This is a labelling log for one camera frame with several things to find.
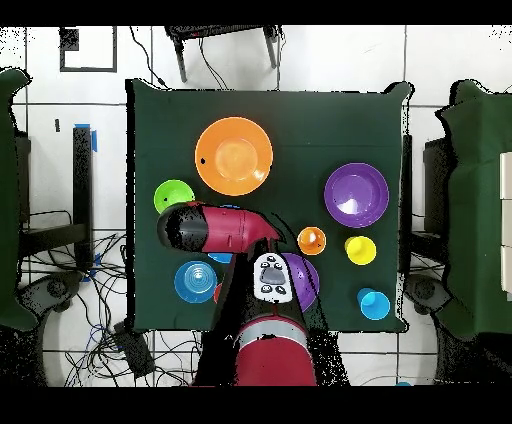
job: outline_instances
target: light blue cup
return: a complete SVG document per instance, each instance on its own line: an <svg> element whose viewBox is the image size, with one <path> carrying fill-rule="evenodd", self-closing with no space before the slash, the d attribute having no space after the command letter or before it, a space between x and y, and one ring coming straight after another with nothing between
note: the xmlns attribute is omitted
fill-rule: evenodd
<svg viewBox="0 0 512 424"><path fill-rule="evenodd" d="M369 288L359 290L357 302L363 315L372 321L385 318L391 309L391 303L384 293Z"/></svg>

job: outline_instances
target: white box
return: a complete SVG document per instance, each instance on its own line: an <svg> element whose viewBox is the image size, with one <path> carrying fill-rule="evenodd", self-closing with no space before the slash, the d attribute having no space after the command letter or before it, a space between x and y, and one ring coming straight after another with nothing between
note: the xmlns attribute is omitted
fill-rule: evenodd
<svg viewBox="0 0 512 424"><path fill-rule="evenodd" d="M501 246L501 288L512 293L512 248Z"/></svg>
<svg viewBox="0 0 512 424"><path fill-rule="evenodd" d="M512 247L512 200L501 201L501 244Z"/></svg>
<svg viewBox="0 0 512 424"><path fill-rule="evenodd" d="M500 198L512 199L512 152L500 155Z"/></svg>

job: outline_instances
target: blue bowl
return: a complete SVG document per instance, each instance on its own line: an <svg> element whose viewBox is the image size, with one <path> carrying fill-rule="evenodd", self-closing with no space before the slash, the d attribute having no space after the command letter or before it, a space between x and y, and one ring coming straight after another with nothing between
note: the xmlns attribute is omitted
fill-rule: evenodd
<svg viewBox="0 0 512 424"><path fill-rule="evenodd" d="M232 253L208 253L208 256L221 264L229 264L231 262Z"/></svg>
<svg viewBox="0 0 512 424"><path fill-rule="evenodd" d="M188 303L203 303L209 300L217 286L217 275L206 262L190 261L176 271L174 288Z"/></svg>

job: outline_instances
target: small orange bowl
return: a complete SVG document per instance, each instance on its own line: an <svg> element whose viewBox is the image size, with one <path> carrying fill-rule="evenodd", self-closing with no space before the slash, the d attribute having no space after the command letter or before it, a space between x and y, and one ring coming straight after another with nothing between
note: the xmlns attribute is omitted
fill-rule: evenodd
<svg viewBox="0 0 512 424"><path fill-rule="evenodd" d="M306 227L297 237L299 248L305 255L318 255L325 249L327 239L318 227Z"/></svg>

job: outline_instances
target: orange plate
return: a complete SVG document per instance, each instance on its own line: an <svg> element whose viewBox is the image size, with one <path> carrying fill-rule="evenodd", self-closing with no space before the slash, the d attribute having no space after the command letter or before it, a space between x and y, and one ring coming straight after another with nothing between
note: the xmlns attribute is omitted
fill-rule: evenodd
<svg viewBox="0 0 512 424"><path fill-rule="evenodd" d="M241 196L258 188L272 165L272 145L265 131L245 118L224 118L199 137L196 168L213 190Z"/></svg>

